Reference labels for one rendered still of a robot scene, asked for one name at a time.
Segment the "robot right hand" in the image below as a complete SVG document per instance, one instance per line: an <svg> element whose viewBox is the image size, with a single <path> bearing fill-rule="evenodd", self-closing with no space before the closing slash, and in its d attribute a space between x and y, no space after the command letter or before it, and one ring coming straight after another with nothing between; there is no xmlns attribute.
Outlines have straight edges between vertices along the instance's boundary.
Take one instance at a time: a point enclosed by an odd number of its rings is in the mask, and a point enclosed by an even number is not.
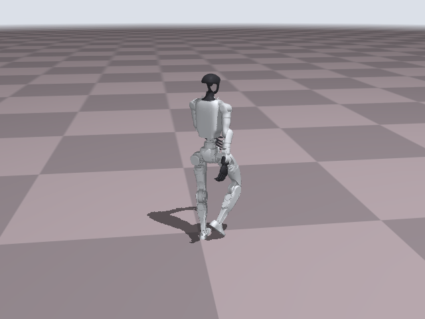
<svg viewBox="0 0 425 319"><path fill-rule="evenodd" d="M225 179L225 177L228 175L227 165L229 164L229 162L225 163L225 159L226 159L225 156L222 156L222 159L221 159L222 166L220 168L220 173L219 173L218 177L215 178L216 181L223 181Z"/></svg>

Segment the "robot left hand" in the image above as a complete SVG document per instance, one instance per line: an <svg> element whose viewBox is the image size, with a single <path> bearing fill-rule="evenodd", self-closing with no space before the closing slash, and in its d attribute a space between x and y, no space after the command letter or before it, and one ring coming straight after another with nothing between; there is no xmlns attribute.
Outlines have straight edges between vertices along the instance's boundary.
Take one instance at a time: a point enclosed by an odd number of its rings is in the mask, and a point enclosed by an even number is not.
<svg viewBox="0 0 425 319"><path fill-rule="evenodd" d="M220 136L219 138L223 138L222 136ZM206 140L207 140L207 138L205 138ZM222 148L222 146L220 146L220 145L222 145L220 142L222 142L221 140L219 140L218 138L215 138L216 139L216 142L215 142L215 144L216 144L216 146L218 146L218 147L220 147L220 148ZM218 141L220 141L220 142L218 142ZM219 145L220 144L220 145ZM221 149L220 149L221 150Z"/></svg>

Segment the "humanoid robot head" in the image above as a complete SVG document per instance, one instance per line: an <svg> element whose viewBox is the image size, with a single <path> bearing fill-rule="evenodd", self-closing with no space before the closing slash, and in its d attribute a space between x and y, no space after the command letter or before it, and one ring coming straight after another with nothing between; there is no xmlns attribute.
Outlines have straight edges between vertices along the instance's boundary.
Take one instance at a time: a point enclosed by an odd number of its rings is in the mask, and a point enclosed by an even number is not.
<svg viewBox="0 0 425 319"><path fill-rule="evenodd" d="M215 74L206 74L205 76L203 76L203 79L202 79L201 82L206 83L207 87L208 87L208 91L206 93L206 96L204 98L202 98L202 100L204 100L204 101L215 100L214 94L216 94L218 92L220 78ZM210 86L212 86L213 84L217 85L216 90L214 92L210 88Z"/></svg>

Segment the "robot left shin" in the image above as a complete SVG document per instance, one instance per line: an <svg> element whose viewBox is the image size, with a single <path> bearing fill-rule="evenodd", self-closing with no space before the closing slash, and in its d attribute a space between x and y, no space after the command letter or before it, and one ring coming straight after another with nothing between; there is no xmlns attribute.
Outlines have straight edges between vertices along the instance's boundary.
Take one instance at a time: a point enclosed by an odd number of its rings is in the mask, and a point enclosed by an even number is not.
<svg viewBox="0 0 425 319"><path fill-rule="evenodd" d="M196 192L196 200L197 200L197 213L199 216L200 224L201 224L201 232L207 232L207 200L204 202L199 202L198 200L198 192Z"/></svg>

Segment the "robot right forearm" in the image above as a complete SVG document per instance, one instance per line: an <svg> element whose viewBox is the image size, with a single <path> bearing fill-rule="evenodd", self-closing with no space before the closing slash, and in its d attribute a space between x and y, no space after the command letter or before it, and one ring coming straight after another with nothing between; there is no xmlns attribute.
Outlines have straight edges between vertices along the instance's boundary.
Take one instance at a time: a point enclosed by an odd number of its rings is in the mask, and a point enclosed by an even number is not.
<svg viewBox="0 0 425 319"><path fill-rule="evenodd" d="M233 131L228 130L225 139L222 140L222 156L225 156L225 163L230 161L230 144L233 137ZM221 156L221 159L222 159Z"/></svg>

